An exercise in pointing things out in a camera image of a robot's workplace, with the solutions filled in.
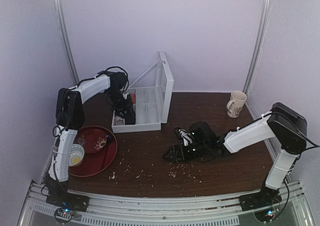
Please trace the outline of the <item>black striped underwear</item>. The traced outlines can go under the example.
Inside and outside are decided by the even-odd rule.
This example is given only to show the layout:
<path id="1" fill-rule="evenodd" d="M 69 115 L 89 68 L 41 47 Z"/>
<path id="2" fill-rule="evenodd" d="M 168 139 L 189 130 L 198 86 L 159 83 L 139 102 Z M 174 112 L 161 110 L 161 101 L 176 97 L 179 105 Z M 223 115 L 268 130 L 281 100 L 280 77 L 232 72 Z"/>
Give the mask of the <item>black striped underwear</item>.
<path id="1" fill-rule="evenodd" d="M 121 116 L 125 119 L 126 125 L 134 125 L 136 123 L 136 113 L 130 98 L 124 100 L 121 106 Z"/>

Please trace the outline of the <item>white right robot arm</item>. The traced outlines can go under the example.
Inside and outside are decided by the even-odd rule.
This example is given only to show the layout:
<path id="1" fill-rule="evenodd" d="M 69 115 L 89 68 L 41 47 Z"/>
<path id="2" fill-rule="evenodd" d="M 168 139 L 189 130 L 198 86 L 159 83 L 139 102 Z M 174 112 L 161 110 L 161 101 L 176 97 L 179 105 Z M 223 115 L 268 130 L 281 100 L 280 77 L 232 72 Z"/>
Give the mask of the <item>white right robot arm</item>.
<path id="1" fill-rule="evenodd" d="M 171 163 L 200 160 L 205 156 L 221 159 L 259 142 L 277 142 L 280 146 L 277 157 L 262 185 L 263 190 L 273 193 L 302 153 L 319 147 L 307 137 L 307 127 L 304 116 L 277 102 L 251 123 L 219 136 L 204 121 L 193 123 L 187 130 L 176 127 L 174 134 L 180 143 L 169 147 L 162 157 Z"/>

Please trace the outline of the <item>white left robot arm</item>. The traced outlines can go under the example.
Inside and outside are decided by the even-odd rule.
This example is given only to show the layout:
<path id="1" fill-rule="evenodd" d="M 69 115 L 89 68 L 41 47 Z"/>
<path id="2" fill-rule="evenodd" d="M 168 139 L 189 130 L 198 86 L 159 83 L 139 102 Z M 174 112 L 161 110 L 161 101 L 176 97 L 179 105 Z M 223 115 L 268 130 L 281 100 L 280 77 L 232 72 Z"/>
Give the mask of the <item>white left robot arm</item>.
<path id="1" fill-rule="evenodd" d="M 136 113 L 130 94 L 128 73 L 119 66 L 112 66 L 96 76 L 81 80 L 71 88 L 61 88 L 56 104 L 55 138 L 50 167 L 45 175 L 45 185 L 50 194 L 65 194 L 69 182 L 69 160 L 73 141 L 85 122 L 83 104 L 100 92 L 111 100 L 111 109 L 124 119 L 125 124 L 136 122 Z"/>

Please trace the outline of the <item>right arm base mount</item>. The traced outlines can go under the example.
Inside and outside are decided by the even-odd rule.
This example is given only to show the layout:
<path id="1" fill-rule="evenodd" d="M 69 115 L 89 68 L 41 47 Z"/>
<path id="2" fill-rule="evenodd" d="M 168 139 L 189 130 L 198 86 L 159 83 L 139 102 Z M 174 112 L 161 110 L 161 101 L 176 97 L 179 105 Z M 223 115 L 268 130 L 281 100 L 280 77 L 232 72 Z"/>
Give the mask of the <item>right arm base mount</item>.
<path id="1" fill-rule="evenodd" d="M 260 223 L 272 223 L 283 213 L 288 205 L 290 190 L 284 181 L 287 197 L 282 208 L 282 197 L 279 190 L 269 189 L 262 186 L 259 192 L 240 196 L 239 204 L 242 212 L 253 210 L 254 217 Z"/>

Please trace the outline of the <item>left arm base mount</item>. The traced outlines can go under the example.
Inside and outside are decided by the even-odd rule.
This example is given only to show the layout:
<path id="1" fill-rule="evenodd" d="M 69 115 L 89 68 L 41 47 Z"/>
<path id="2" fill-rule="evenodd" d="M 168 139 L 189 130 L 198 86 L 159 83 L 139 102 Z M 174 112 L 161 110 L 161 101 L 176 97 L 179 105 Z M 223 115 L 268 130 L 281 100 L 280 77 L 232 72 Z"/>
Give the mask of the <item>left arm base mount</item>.
<path id="1" fill-rule="evenodd" d="M 69 223 L 78 212 L 86 212 L 90 198 L 88 196 L 69 193 L 60 184 L 47 186 L 46 203 L 57 206 L 53 218 L 59 224 Z"/>

